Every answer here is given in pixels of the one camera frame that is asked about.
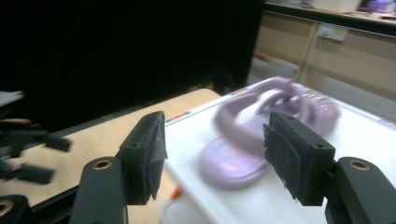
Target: white table surface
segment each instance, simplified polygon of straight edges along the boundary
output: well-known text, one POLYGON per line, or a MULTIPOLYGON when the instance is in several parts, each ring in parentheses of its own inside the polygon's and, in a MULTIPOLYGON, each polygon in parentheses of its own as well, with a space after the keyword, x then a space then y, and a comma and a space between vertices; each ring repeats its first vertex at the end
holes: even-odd
MULTIPOLYGON (((267 166, 267 173, 258 182, 245 189, 222 189, 202 179, 199 154, 206 144, 219 137, 212 118, 219 104, 232 97, 234 93, 165 124, 169 157, 165 168, 211 223, 327 223, 326 199, 320 207, 301 206, 284 189, 271 166, 267 166)), ((342 115, 334 132, 326 138, 336 148, 334 158, 350 156, 370 161, 396 186, 396 126, 336 102, 342 115)), ((245 110, 239 121, 248 119, 259 103, 245 110)))

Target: screw hole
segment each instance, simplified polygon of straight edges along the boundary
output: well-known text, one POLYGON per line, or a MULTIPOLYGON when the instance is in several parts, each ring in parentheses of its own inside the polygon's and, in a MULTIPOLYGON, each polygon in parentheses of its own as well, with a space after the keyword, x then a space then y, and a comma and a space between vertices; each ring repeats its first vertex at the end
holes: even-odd
POLYGON ((104 169, 108 168, 109 166, 111 166, 111 164, 112 164, 112 161, 99 161, 93 166, 93 169, 104 170, 104 169))
POLYGON ((350 161, 349 165, 357 170, 369 171, 371 168, 368 164, 362 161, 350 161))

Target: wooden table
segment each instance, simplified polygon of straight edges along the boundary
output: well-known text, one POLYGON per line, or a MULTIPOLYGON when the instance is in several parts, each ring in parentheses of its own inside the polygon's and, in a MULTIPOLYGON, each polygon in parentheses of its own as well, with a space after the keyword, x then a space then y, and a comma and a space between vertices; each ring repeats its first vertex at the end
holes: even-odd
MULTIPOLYGON (((84 165, 94 159, 104 156, 115 156, 120 144, 145 115, 162 110, 166 119, 203 105, 220 96, 214 91, 200 89, 176 98, 152 105, 133 113, 111 119, 65 136, 73 142, 70 152, 63 153, 42 146, 33 147, 23 152, 17 159, 7 160, 15 167, 22 162, 30 162, 47 168, 55 169, 52 182, 41 186, 20 180, 0 182, 0 195, 22 194, 28 197, 31 206, 49 197, 70 189, 79 183, 84 165)), ((159 223, 161 206, 167 200, 177 183, 163 171, 162 182, 157 200, 150 199, 146 206, 128 206, 131 224, 159 223)))

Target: purple plastic toy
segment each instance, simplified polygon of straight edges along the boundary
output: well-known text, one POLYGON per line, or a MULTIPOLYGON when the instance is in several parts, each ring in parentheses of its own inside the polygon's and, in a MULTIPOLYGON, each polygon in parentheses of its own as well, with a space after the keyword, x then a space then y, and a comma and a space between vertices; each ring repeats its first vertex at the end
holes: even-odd
POLYGON ((298 90, 291 79, 272 77, 219 107, 213 121, 222 137, 202 151, 204 178, 227 189, 256 182, 266 170, 262 125, 268 123, 271 111, 292 115, 321 136, 330 133, 339 118, 339 110, 327 96, 298 90), (280 92, 267 98, 247 123, 236 124, 237 115, 270 90, 280 92))

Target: black curtain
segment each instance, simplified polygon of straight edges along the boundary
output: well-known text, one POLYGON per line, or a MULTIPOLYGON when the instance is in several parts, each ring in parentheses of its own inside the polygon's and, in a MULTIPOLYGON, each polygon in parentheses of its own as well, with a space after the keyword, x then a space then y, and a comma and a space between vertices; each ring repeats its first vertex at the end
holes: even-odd
POLYGON ((245 85, 256 2, 2 1, 0 91, 51 132, 215 81, 245 85))

